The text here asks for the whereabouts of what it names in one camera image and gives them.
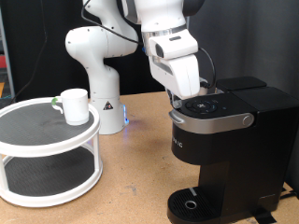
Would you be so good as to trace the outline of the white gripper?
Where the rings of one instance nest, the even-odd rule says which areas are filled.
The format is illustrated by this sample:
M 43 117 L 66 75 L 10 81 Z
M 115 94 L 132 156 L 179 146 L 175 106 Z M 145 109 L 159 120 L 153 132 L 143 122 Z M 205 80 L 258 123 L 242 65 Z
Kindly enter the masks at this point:
M 172 60 L 149 57 L 149 67 L 153 78 L 165 87 L 175 109 L 182 107 L 182 100 L 207 94 L 207 88 L 201 85 L 207 81 L 200 78 L 197 58 L 193 54 Z

